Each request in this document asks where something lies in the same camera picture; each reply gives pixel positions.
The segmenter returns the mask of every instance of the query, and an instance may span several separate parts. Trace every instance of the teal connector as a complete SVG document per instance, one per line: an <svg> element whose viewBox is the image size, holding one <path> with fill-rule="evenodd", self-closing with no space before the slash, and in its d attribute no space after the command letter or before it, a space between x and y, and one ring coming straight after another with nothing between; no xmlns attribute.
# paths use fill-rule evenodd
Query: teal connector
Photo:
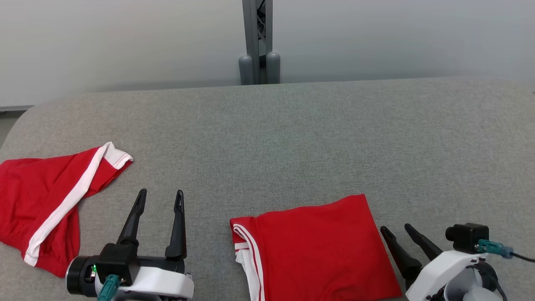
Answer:
<svg viewBox="0 0 535 301"><path fill-rule="evenodd" d="M98 293L97 300L111 301L119 289L119 282L119 276L108 275L106 281L104 282L104 286L102 286L100 293Z"/></svg>
<svg viewBox="0 0 535 301"><path fill-rule="evenodd" d="M477 245L477 250L479 252L500 255L505 259L513 258L513 255L511 255L511 253L513 253L512 247L507 247L500 243L492 242L486 239L480 239Z"/></svg>

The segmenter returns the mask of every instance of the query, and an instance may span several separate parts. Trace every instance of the white wall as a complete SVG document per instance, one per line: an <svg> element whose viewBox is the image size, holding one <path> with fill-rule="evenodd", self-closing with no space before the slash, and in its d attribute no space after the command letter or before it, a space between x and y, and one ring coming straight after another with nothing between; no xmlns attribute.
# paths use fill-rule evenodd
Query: white wall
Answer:
<svg viewBox="0 0 535 301"><path fill-rule="evenodd" d="M0 107L237 85L241 0L0 0Z"/></svg>
<svg viewBox="0 0 535 301"><path fill-rule="evenodd" d="M535 91L534 0L273 0L281 81L482 74Z"/></svg>

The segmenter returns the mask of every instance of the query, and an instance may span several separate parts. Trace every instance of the cable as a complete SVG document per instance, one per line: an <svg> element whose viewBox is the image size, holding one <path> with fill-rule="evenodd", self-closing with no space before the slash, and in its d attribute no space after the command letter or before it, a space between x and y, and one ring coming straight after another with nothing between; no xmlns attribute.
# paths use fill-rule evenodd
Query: cable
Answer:
<svg viewBox="0 0 535 301"><path fill-rule="evenodd" d="M265 38L265 37L262 35L262 33L260 32L260 29L257 28L256 31L258 32L258 36L260 37L260 39L261 39L262 41L264 41L264 43L265 43L265 42L266 42L266 38Z"/></svg>
<svg viewBox="0 0 535 301"><path fill-rule="evenodd" d="M473 269L479 270L479 271L487 274L487 276L491 279L491 281L494 282L494 284L496 285L496 289L498 290L498 292L502 296L502 300L503 301L507 301L507 297L505 296L505 293L503 292L498 280L496 278L494 278L494 276L492 276L491 273L489 273L484 267L478 266L478 265L471 265L471 266L467 266L467 268L473 268Z"/></svg>
<svg viewBox="0 0 535 301"><path fill-rule="evenodd" d="M513 251L512 247L507 247L503 244L492 242L486 239L478 240L476 249L478 252L496 254L502 256L505 259L513 258L513 256L511 255L511 252Z"/></svg>
<svg viewBox="0 0 535 301"><path fill-rule="evenodd" d="M514 256L516 258L520 258L520 259L525 260L525 261L535 262L535 259L532 259L532 258L529 258L529 257L526 257L526 256L522 256L522 255L517 254L515 252L511 252L510 254L511 254L511 256Z"/></svg>
<svg viewBox="0 0 535 301"><path fill-rule="evenodd" d="M265 2L266 2L266 0L262 0L262 3L260 3L260 6L256 9L256 11L259 11L262 8L262 5L264 5Z"/></svg>
<svg viewBox="0 0 535 301"><path fill-rule="evenodd" d="M266 26L266 23L262 22L262 19L260 19L259 16L256 16L256 19L258 19L258 22L260 22L260 24Z"/></svg>

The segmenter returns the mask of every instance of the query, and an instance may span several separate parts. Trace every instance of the black cable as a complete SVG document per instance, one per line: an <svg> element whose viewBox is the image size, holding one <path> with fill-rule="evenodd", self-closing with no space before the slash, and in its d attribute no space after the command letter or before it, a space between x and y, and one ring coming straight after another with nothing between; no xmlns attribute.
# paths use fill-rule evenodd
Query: black cable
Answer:
<svg viewBox="0 0 535 301"><path fill-rule="evenodd" d="M512 256L516 257L516 258L520 258L522 260L525 260L525 261L529 261L529 262L535 262L535 259L532 259L532 258L529 258L529 257L526 257L526 256L522 256L520 254L517 254L515 252L511 252L510 253Z"/></svg>
<svg viewBox="0 0 535 301"><path fill-rule="evenodd" d="M256 11L259 11L262 8L262 5L264 5L264 2L266 2L266 0L262 0L262 3L260 3L260 6L256 9Z"/></svg>
<svg viewBox="0 0 535 301"><path fill-rule="evenodd" d="M467 268L473 268L473 269L479 270L479 271L487 274L487 276L491 279L491 281L494 282L494 284L496 285L496 289L498 290L498 292L502 296L502 300L503 301L507 301L507 297L505 296L505 293L503 292L498 280L496 278L494 278L494 276L492 276L491 273L489 273L484 267L479 266L479 265L472 265L472 266L467 266Z"/></svg>

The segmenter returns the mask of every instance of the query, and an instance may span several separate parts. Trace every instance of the folded fabric edge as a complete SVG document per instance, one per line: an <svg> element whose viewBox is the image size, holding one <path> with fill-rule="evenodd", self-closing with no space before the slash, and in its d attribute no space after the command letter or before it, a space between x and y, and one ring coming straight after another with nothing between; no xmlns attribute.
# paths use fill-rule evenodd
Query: folded fabric edge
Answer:
<svg viewBox="0 0 535 301"><path fill-rule="evenodd" d="M264 272L258 245L249 231L240 224L233 224L233 231L245 242L235 243L236 262L243 267L247 277L251 301L265 301Z"/></svg>
<svg viewBox="0 0 535 301"><path fill-rule="evenodd" d="M101 148L104 148L104 159L115 169L123 168L126 162L134 161L134 158L122 150L116 149L113 142L107 142Z"/></svg>

